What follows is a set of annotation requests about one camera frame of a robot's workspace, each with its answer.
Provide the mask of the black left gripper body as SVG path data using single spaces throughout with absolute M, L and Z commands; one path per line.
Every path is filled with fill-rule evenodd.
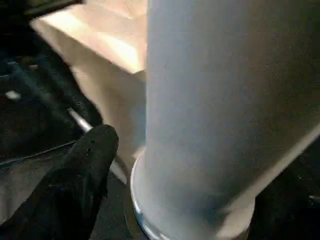
M 82 3 L 82 0 L 27 0 L 24 13 L 26 15 L 44 15 Z

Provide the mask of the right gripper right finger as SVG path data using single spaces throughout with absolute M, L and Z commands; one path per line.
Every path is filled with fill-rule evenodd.
M 320 185 L 310 177 L 280 176 L 256 199 L 251 240 L 318 240 Z

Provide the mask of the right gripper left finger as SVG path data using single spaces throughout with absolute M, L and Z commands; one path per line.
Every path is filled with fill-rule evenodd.
M 85 133 L 0 226 L 2 240 L 88 240 L 117 154 L 107 124 Z

